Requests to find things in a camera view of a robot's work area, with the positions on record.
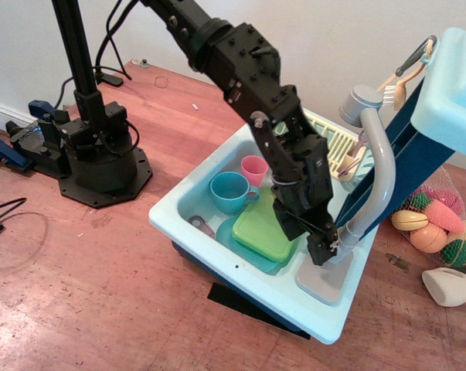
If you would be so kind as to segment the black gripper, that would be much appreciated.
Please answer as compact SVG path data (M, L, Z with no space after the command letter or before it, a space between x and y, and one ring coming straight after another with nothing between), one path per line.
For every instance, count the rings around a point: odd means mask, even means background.
M308 232L308 252L322 266L338 252L338 234L328 213L333 197L327 140L302 111L271 119L251 114L251 130L272 171L274 214L289 240Z

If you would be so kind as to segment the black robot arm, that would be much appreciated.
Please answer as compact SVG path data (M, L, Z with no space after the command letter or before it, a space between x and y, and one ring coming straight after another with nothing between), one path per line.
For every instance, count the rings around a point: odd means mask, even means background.
M207 75L249 124L272 171L273 208L286 237L306 233L313 264L338 252L328 212L328 143L309 123L297 89L281 85L279 52L251 25L210 17L194 1L145 1L166 24L190 67Z

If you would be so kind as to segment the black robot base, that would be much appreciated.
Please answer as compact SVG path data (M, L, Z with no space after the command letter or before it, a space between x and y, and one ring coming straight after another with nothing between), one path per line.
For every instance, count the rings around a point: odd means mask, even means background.
M104 208L135 199L152 177L136 127L120 104L106 105L108 126L101 133L45 101L32 101L30 109L30 125L6 123L10 143L26 158L25 168L57 180L62 196Z

